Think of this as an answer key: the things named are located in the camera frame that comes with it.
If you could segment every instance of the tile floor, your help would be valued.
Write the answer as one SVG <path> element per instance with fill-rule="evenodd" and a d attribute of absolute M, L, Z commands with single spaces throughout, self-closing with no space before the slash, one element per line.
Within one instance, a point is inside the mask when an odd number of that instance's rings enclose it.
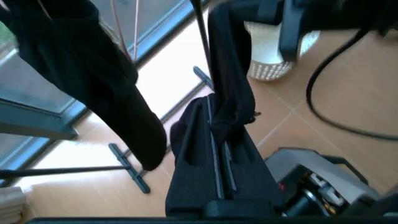
<path fill-rule="evenodd" d="M 380 193 L 398 181 L 398 144 L 353 136 L 331 128 L 310 114 L 305 87 L 310 73 L 353 31 L 324 32 L 316 46 L 303 56 L 290 75 L 273 83 L 249 79 L 262 114 L 247 129 L 263 157 L 280 146 L 316 149 L 344 156 Z M 396 40 L 378 41 L 369 34 L 352 50 L 336 59 L 313 91 L 316 107 L 329 118 L 359 128 L 398 134 L 398 45 Z M 159 116 L 192 89 L 199 79 L 192 72 L 198 65 L 207 71 L 195 23 L 178 35 L 140 70 L 138 86 Z M 198 96 L 211 90 L 204 88 Z M 179 111 L 165 124 L 178 119 Z M 119 162 L 107 143 L 126 145 L 97 115 L 91 113 L 76 125 L 76 141 L 60 141 L 34 168 L 112 166 Z M 140 164 L 131 156 L 134 166 Z M 144 176 L 151 187 L 141 193 L 126 171 L 29 177 L 20 185 L 29 201 L 24 220 L 32 217 L 162 217 L 165 197 L 174 172 L 174 156 Z"/>

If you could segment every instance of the glass pane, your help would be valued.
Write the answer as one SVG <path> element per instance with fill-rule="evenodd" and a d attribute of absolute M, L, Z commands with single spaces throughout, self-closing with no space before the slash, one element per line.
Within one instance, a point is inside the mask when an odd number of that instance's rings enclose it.
<path fill-rule="evenodd" d="M 168 12 L 186 0 L 141 0 L 139 2 L 137 38 L 145 34 L 158 23 Z M 110 1 L 91 0 L 98 8 L 105 22 L 117 31 Z M 126 46 L 134 43 L 134 26 L 136 18 L 136 0 L 115 0 L 116 12 L 123 32 Z"/>
<path fill-rule="evenodd" d="M 17 148 L 28 141 L 31 137 L 15 134 L 0 133 L 0 169 L 4 169 L 3 163 L 12 156 Z"/>
<path fill-rule="evenodd" d="M 15 50 L 12 33 L 0 23 L 0 98 L 61 113 L 73 98 L 45 80 Z"/>

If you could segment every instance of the black clothing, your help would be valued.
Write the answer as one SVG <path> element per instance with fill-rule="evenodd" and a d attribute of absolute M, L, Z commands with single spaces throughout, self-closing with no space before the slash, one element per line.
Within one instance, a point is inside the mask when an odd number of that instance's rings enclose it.
<path fill-rule="evenodd" d="M 89 0 L 6 0 L 0 20 L 14 33 L 19 55 L 46 80 L 84 103 L 129 147 L 146 170 L 166 150 L 166 134 L 135 86 L 138 72 L 99 25 Z"/>

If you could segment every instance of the wicker basket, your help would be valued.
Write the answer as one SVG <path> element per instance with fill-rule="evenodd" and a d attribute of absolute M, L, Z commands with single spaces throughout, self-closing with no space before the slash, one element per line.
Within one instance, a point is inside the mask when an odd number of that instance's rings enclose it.
<path fill-rule="evenodd" d="M 248 75 L 256 80 L 270 82 L 282 78 L 294 66 L 284 62 L 279 52 L 280 26 L 245 22 L 246 30 L 251 35 L 252 55 Z M 305 54 L 317 41 L 319 31 L 305 35 L 300 46 L 300 56 Z"/>

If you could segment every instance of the white basket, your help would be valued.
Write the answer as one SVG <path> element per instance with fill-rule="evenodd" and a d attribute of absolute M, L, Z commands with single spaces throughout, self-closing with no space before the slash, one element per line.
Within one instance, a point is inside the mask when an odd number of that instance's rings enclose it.
<path fill-rule="evenodd" d="M 248 75 L 256 80 L 270 82 L 285 76 L 294 66 L 292 62 L 284 62 L 278 46 L 280 26 L 245 22 L 244 26 L 250 33 L 252 53 Z M 319 38 L 319 31 L 313 31 L 302 38 L 300 57 L 305 54 Z"/>

